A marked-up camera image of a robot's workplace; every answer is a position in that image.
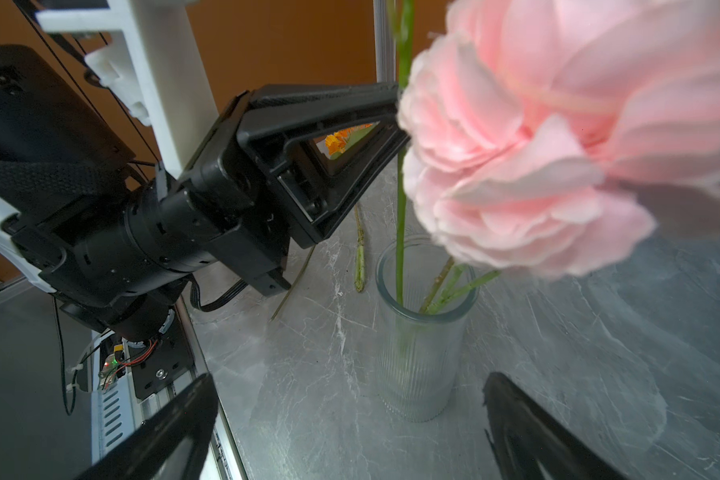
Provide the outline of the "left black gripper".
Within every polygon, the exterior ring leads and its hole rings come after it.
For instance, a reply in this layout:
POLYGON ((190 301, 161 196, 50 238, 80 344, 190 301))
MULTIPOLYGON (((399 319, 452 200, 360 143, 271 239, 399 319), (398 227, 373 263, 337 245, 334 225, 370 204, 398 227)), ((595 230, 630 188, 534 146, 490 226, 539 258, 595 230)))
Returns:
POLYGON ((398 86, 266 85, 233 98, 198 148, 183 187, 216 233, 202 245, 265 296, 286 291, 289 245, 329 238, 404 145, 398 86), (373 124, 337 160, 316 144, 373 124))

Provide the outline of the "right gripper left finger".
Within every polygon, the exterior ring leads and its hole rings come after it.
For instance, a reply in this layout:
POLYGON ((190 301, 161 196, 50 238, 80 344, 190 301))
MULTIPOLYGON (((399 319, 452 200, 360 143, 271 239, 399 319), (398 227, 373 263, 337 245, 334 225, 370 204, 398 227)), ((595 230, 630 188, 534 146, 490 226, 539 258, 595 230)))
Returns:
POLYGON ((204 373, 80 479, 199 479, 219 410, 204 373))

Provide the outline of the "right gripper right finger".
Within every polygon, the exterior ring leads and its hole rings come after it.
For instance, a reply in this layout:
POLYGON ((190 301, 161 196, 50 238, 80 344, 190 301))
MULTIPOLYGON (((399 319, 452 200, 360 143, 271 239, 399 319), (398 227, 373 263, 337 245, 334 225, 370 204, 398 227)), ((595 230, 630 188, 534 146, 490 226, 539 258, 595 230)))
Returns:
POLYGON ((483 387, 485 431, 503 479, 622 479, 552 415, 501 372, 483 387))

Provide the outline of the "cream rose flower stem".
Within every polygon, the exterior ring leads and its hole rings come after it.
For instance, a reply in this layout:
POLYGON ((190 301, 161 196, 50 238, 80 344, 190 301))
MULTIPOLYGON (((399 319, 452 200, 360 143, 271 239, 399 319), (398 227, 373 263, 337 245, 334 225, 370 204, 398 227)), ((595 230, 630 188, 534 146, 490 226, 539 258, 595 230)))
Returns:
MULTIPOLYGON (((388 1, 387 14, 397 54, 397 77, 400 91, 408 84, 413 61, 413 35, 415 23, 415 1, 388 1)), ((404 259, 407 197, 404 192, 403 166, 407 153, 407 142, 397 155, 397 221, 395 241, 395 294, 400 306, 404 305, 404 259)))

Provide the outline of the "clear glass vase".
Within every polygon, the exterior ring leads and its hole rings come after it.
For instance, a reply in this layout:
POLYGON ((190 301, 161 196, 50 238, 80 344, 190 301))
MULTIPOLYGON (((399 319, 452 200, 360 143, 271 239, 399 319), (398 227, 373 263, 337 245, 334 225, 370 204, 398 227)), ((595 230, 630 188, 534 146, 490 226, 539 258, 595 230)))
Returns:
POLYGON ((395 244, 384 250, 375 269, 376 388, 389 410, 411 422, 431 420, 446 408, 478 298, 473 268, 452 265, 446 277, 440 276, 448 259, 427 236, 407 237, 401 294, 395 244))

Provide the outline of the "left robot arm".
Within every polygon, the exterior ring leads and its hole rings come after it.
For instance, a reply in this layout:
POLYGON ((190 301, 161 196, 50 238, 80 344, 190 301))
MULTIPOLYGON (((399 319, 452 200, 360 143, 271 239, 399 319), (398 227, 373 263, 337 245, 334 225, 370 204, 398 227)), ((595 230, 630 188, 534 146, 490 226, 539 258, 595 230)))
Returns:
POLYGON ((291 244, 329 238, 407 143, 393 83, 268 85, 235 97, 187 171, 126 184, 132 151, 31 48, 0 46, 0 238, 94 330, 156 335, 219 262, 288 290, 291 244))

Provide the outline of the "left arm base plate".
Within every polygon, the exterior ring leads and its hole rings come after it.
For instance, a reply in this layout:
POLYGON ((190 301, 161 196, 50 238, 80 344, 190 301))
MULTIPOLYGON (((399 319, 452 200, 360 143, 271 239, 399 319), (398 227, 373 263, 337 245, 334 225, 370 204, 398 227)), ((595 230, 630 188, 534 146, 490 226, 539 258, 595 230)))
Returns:
POLYGON ((153 340, 156 346, 146 359, 118 373, 118 379, 130 378, 131 391, 139 400, 145 400, 167 387, 194 366, 187 336, 178 319, 174 319, 168 330, 153 340))

